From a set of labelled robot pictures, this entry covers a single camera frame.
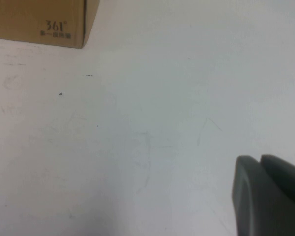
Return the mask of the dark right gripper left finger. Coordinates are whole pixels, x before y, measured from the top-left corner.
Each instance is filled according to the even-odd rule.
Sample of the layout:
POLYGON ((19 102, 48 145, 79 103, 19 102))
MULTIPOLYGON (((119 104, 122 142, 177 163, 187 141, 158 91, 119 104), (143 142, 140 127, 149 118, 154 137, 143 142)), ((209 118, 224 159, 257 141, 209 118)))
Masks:
POLYGON ((239 236, 295 236, 295 188, 280 188, 251 156, 236 160, 232 200, 239 236))

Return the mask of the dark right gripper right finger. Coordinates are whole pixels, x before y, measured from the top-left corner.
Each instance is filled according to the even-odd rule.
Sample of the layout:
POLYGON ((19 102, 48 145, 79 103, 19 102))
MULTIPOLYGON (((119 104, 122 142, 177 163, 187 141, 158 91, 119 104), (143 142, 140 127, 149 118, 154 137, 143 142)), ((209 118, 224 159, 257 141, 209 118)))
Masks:
POLYGON ((280 188, 295 188, 295 165, 274 155, 262 155, 260 163, 280 188))

